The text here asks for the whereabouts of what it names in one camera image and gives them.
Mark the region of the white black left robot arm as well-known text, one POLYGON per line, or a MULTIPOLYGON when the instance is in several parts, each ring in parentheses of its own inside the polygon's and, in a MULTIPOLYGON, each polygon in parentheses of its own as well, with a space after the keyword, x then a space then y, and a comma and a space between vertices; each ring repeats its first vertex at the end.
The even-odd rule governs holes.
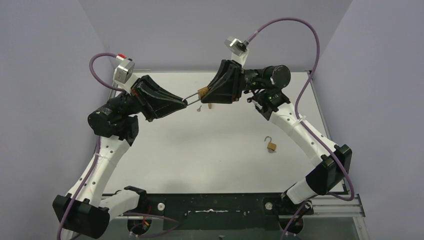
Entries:
POLYGON ((127 186, 107 199, 103 198, 104 190, 138 136, 138 114, 151 122, 188 106, 184 98, 163 89, 148 75, 115 78, 114 83, 118 95, 87 118, 97 138, 92 159, 74 186, 52 203, 59 220, 59 240, 74 240, 81 235, 98 239, 114 218, 130 210, 140 214, 147 209, 143 189, 127 186))

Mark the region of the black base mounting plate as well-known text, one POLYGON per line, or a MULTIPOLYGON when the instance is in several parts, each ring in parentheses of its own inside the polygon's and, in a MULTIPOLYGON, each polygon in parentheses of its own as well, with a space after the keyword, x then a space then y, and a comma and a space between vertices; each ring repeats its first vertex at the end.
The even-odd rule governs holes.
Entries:
POLYGON ((164 216, 163 230, 248 230, 298 233, 303 217, 314 213, 312 202, 292 203, 278 193, 145 193, 130 213, 147 214, 145 220, 127 222, 141 236, 151 226, 152 215, 164 216))

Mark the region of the small brass padlock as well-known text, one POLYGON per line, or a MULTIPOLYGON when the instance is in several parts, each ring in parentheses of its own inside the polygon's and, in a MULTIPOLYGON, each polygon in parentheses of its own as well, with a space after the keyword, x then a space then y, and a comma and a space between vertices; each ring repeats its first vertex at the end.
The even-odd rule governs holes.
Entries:
POLYGON ((267 147, 266 147, 267 151, 269 153, 275 153, 277 146, 275 143, 272 142, 272 138, 270 136, 266 136, 264 138, 264 141, 267 142, 267 147))
POLYGON ((200 88, 197 92, 185 97, 182 101, 186 103, 187 106, 190 106, 196 102, 201 101, 201 99, 209 92, 209 88, 203 87, 200 88))

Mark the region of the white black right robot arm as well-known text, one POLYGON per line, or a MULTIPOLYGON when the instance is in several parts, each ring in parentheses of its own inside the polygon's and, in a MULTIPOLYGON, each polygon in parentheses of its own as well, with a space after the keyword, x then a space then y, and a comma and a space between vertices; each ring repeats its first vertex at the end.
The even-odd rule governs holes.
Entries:
POLYGON ((269 122, 283 130, 306 154, 313 170, 284 192, 282 209, 295 213, 301 202, 326 195, 348 173, 352 150, 339 146, 316 130, 303 116, 296 115, 295 105, 283 94, 291 80, 285 65, 262 69, 244 69, 234 60, 222 60, 206 86, 198 90, 203 104, 232 104, 242 94, 252 93, 247 101, 269 122))

